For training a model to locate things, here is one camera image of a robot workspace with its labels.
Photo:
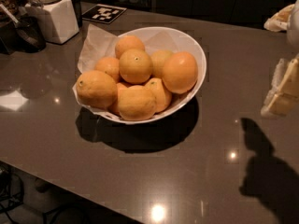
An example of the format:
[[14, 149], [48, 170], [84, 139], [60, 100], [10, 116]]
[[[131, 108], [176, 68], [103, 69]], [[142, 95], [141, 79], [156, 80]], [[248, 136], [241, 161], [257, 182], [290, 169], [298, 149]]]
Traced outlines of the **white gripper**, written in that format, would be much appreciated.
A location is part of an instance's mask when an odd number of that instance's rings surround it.
[[[287, 31], [287, 40], [299, 50], [299, 0], [288, 5], [267, 19], [263, 28], [271, 32]], [[288, 115], [299, 103], [299, 56], [280, 59], [272, 77], [271, 89], [267, 93], [261, 109], [265, 118]]]

